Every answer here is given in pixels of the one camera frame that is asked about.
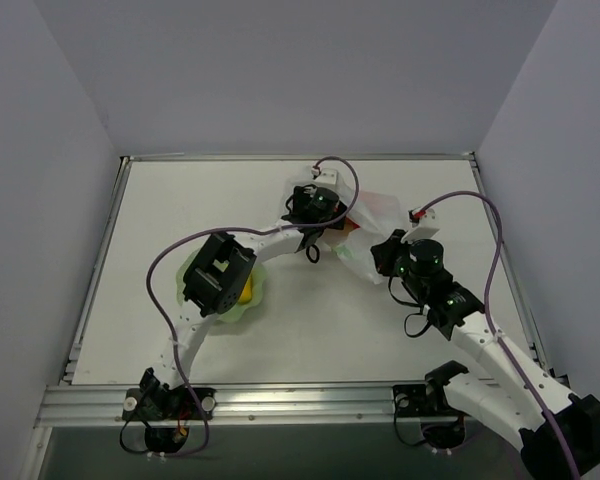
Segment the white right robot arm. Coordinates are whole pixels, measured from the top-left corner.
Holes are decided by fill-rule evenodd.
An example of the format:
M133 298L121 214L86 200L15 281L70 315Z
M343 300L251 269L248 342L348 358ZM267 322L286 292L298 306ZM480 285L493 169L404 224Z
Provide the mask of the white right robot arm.
M497 383L489 387L449 361L429 372L424 400L435 412L466 413L515 448L535 479L579 479L600 465L600 401L578 396L544 371L487 314L485 304L444 266L432 239L402 230L371 248L377 272L397 279L426 312L427 325Z

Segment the green wavy glass bowl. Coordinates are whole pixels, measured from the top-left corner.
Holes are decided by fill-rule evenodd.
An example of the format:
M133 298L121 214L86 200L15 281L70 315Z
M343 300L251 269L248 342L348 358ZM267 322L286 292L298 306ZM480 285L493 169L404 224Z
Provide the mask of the green wavy glass bowl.
M189 265L193 262L194 258L198 253L198 249L193 250L183 264L178 268L175 274L176 280L176 302L179 306L184 303L184 274L188 269ZM253 278L253 299L246 305L240 305L237 303L229 311L218 316L218 321L232 324L237 323L243 317L244 313L251 308L257 307L263 300L264 297L264 284L267 279L267 270L263 264L258 264L252 270L250 276Z

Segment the aluminium front frame rail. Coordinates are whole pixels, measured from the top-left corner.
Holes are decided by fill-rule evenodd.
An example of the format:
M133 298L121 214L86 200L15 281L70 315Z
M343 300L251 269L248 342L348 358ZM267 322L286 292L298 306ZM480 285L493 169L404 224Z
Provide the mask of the aluminium front frame rail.
M123 423L127 385L49 387L37 427L115 427ZM317 425L389 423L391 383L228 384L214 387L209 424Z

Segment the yellow fake banana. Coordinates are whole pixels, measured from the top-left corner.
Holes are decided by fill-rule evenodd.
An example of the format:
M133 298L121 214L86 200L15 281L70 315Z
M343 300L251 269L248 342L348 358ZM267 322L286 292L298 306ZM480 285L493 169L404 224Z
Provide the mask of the yellow fake banana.
M246 305L253 299L253 278L249 276L238 299L240 305Z

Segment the red fake apple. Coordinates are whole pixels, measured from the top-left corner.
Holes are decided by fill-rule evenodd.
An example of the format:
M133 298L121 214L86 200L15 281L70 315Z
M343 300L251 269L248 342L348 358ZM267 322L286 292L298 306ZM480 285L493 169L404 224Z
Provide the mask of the red fake apple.
M352 231L358 230L360 228L360 226L354 222L350 217L346 217L344 219L344 226L343 226L343 231L346 234L349 234Z

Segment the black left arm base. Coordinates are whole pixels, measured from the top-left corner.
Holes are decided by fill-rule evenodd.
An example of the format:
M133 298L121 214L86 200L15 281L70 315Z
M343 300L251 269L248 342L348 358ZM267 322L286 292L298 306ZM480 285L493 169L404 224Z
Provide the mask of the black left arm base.
M161 383L154 370L143 373L139 385L128 389L122 407L123 425L119 432L119 446L132 455L155 454L162 457L183 457L204 449L209 442L208 422L213 418L216 393L213 388L193 387L192 395L185 386L170 388ZM201 421L204 439L193 451L183 448L189 439L190 421ZM136 447L125 441L125 430L131 423L144 426L144 445Z

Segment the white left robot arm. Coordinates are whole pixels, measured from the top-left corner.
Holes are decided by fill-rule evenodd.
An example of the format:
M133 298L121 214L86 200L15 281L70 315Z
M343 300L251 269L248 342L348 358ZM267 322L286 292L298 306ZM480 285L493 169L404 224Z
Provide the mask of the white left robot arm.
M233 308L253 268L276 257L295 254L316 243L324 230L343 221L355 206L359 190L338 211L337 190L318 187L298 214L289 214L261 231L247 227L213 228L185 237L167 247L150 264L145 287L151 302L167 323L170 336L166 352L153 367L158 385L146 396L146 408L159 419L174 417L182 405L177 389L190 386L188 374L216 318ZM152 276L169 253L204 237L202 245L183 276L183 297L199 309L186 314L176 325L160 304L152 287Z

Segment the white plastic bag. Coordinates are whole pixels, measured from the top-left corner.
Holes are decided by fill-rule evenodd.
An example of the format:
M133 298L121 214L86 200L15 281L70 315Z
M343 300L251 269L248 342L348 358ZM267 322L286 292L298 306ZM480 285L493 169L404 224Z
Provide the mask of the white plastic bag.
M406 229L399 200L392 195L360 191L353 210L348 214L360 228L346 234L328 229L317 241L321 253L333 253L360 279L379 285L384 278L374 266L371 247L384 242L396 229Z

